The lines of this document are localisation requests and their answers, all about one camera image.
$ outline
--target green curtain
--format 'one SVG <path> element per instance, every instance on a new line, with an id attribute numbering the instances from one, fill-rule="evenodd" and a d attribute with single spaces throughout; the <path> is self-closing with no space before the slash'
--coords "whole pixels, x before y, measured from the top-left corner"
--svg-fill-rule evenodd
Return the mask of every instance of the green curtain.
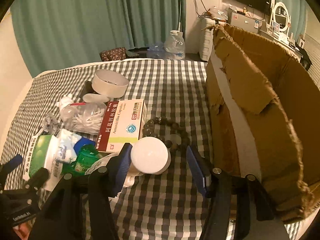
<path id="1" fill-rule="evenodd" d="M 291 15 L 291 27 L 289 30 L 293 32 L 293 37 L 298 41 L 300 34 L 304 34 L 307 21 L 307 2 L 305 0 L 276 0 L 276 2 L 283 2 L 286 6 L 289 15 Z"/>
<path id="2" fill-rule="evenodd" d="M 181 29 L 186 5 L 181 0 Z M 45 70 L 101 61 L 117 47 L 148 47 L 177 29 L 180 0 L 15 0 L 12 21 L 35 77 Z"/>

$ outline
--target blue circular logo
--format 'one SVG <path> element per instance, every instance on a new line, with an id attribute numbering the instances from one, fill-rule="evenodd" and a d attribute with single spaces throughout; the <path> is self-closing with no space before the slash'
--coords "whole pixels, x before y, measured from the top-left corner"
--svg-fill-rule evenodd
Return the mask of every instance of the blue circular logo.
<path id="1" fill-rule="evenodd" d="M 134 133 L 137 130 L 137 126 L 132 123 L 127 126 L 127 133 Z"/>

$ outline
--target black and white checkered cloth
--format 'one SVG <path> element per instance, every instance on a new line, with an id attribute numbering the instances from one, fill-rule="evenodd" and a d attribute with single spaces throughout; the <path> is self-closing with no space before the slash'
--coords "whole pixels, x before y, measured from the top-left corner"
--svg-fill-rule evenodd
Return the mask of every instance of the black and white checkered cloth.
<path id="1" fill-rule="evenodd" d="M 147 118 L 163 116 L 185 126 L 200 154 L 212 159 L 205 63 L 133 60 L 64 69 L 35 78 L 11 124 L 1 163 L 16 154 L 26 155 L 31 136 L 38 132 L 48 112 L 52 112 L 63 126 L 55 103 L 68 93 L 78 101 L 84 82 L 91 80 L 95 71 L 101 68 L 119 72 L 130 81 L 121 99 L 143 98 L 148 107 Z M 168 133 L 168 127 L 161 128 L 161 135 Z M 22 183 L 20 165 L 8 176 L 6 187 L 19 188 Z M 49 192 L 41 191 L 41 205 L 48 195 Z M 197 239 L 208 209 L 208 201 L 192 183 L 186 156 L 180 152 L 172 155 L 167 171 L 161 175 L 137 177 L 135 184 L 123 189 L 110 205 L 122 239 Z M 90 239 L 88 216 L 84 223 L 86 239 Z M 290 239 L 294 240 L 299 223 L 286 228 Z M 234 225 L 230 223 L 227 239 L 232 239 L 233 234 Z"/>

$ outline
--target bracelet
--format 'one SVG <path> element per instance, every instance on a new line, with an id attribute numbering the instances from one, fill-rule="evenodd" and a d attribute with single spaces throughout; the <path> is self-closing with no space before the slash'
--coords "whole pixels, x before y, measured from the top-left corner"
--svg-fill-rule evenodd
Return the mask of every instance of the bracelet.
<path id="1" fill-rule="evenodd" d="M 181 144 L 178 145 L 177 143 L 173 143 L 170 140 L 165 140 L 164 136 L 157 135 L 155 133 L 155 125 L 167 125 L 171 128 L 173 128 L 180 136 L 181 136 Z M 149 119 L 147 123 L 143 126 L 142 130 L 142 136 L 143 137 L 155 137 L 160 139 L 165 146 L 170 149 L 170 153 L 173 154 L 177 150 L 181 152 L 185 152 L 187 150 L 188 145 L 190 145 L 190 139 L 188 136 L 188 133 L 186 132 L 186 129 L 182 126 L 179 126 L 178 123 L 168 120 L 165 117 L 153 117 L 152 119 Z"/>

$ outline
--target metal bolt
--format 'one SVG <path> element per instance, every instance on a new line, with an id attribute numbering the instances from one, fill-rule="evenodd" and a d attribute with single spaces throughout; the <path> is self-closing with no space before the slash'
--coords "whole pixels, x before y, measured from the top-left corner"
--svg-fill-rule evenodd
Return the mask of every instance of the metal bolt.
<path id="1" fill-rule="evenodd" d="M 106 171 L 107 171 L 107 168 L 105 166 L 98 168 L 98 172 L 100 173 L 105 173 Z"/>
<path id="2" fill-rule="evenodd" d="M 252 174 L 249 174 L 249 175 L 247 176 L 247 179 L 250 180 L 250 181 L 255 181 L 255 180 L 256 180 L 256 177 L 255 177 L 254 175 L 252 175 Z"/>
<path id="3" fill-rule="evenodd" d="M 220 168 L 213 168 L 213 173 L 220 174 L 222 170 Z"/>
<path id="4" fill-rule="evenodd" d="M 63 178 L 65 180 L 71 179 L 72 178 L 72 174 L 71 173 L 67 173 L 66 175 L 63 176 Z"/>

